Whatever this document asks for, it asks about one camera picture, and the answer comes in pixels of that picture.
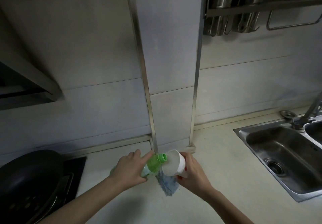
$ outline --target white cup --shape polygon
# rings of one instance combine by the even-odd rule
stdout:
[[[179,151],[173,149],[166,153],[167,161],[163,163],[162,170],[166,176],[179,175],[187,177],[187,171],[185,168],[185,159]]]

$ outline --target sink basin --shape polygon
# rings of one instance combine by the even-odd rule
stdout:
[[[285,120],[234,132],[295,201],[322,194],[322,145],[310,140],[305,132],[292,129]]]
[[[322,144],[322,121],[307,124],[305,131],[310,137]]]

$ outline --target countertop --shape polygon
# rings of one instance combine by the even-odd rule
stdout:
[[[322,196],[297,203],[233,132],[233,129],[279,119],[277,113],[194,131],[196,153],[212,185],[256,224],[322,221]],[[78,195],[109,175],[118,159],[149,142],[91,153]],[[179,187],[166,197],[155,177],[107,204],[88,223],[223,223],[203,200]]]

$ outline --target blue rag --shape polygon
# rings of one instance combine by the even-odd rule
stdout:
[[[166,176],[162,170],[155,176],[166,196],[172,196],[179,187],[175,176]]]

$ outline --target sink drain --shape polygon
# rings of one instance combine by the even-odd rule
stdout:
[[[266,159],[265,164],[272,170],[277,176],[285,176],[286,172],[283,169],[283,165],[274,159]]]

